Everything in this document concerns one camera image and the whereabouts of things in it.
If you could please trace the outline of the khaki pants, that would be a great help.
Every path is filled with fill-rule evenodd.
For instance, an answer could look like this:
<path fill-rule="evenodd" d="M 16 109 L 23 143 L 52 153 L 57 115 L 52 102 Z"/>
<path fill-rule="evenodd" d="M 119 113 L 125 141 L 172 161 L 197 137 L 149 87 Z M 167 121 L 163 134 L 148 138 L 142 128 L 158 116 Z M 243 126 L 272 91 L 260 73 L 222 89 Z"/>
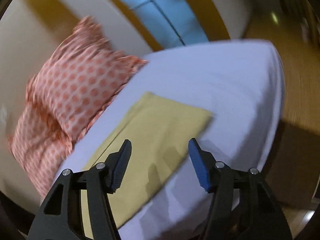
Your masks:
<path fill-rule="evenodd" d="M 148 92 L 89 158 L 85 168 L 131 141 L 121 187 L 109 197 L 122 239 L 188 239 L 205 220 L 210 196 L 199 185 L 188 142 L 212 119 L 210 111 Z"/>

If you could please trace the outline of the orange striped pillow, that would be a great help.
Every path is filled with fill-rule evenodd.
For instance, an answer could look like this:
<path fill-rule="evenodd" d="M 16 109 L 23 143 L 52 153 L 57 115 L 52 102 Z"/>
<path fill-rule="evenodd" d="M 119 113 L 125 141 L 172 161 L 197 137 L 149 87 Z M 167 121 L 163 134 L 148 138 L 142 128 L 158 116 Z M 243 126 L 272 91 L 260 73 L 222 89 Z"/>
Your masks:
<path fill-rule="evenodd" d="M 57 120 L 32 103 L 26 104 L 8 145 L 42 198 L 73 149 Z"/>

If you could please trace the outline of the white bed sheet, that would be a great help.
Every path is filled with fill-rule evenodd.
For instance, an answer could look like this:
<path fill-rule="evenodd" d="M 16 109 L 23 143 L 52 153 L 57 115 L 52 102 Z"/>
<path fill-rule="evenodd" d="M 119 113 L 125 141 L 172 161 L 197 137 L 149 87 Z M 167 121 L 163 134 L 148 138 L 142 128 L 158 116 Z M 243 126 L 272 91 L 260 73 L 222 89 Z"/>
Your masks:
<path fill-rule="evenodd" d="M 177 47 L 146 56 L 136 74 L 80 140 L 62 169 L 80 171 L 145 93 L 200 107 L 213 121 L 200 147 L 228 166 L 263 168 L 284 100 L 280 56 L 266 40 L 233 40 Z M 199 184 L 190 159 L 165 187 L 124 224 L 122 239 L 189 239 L 207 217 L 212 196 Z"/>

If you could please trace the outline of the orange polka dot pillow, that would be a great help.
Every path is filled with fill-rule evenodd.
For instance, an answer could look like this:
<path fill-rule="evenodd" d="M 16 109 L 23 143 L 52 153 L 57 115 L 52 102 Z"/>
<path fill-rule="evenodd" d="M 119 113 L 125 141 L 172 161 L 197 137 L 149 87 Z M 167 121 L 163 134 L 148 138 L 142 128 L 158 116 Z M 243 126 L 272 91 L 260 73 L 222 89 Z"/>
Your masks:
<path fill-rule="evenodd" d="M 75 142 L 147 61 L 113 50 L 101 26 L 83 18 L 29 81 L 26 98 Z"/>

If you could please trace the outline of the blue glass window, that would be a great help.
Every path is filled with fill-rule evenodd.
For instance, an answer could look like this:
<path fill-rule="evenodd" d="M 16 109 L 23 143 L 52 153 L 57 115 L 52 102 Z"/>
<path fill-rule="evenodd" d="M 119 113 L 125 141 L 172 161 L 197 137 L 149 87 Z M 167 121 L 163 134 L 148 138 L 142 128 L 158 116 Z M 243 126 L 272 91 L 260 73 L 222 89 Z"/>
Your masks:
<path fill-rule="evenodd" d="M 186 0 L 120 0 L 164 49 L 208 42 Z"/>

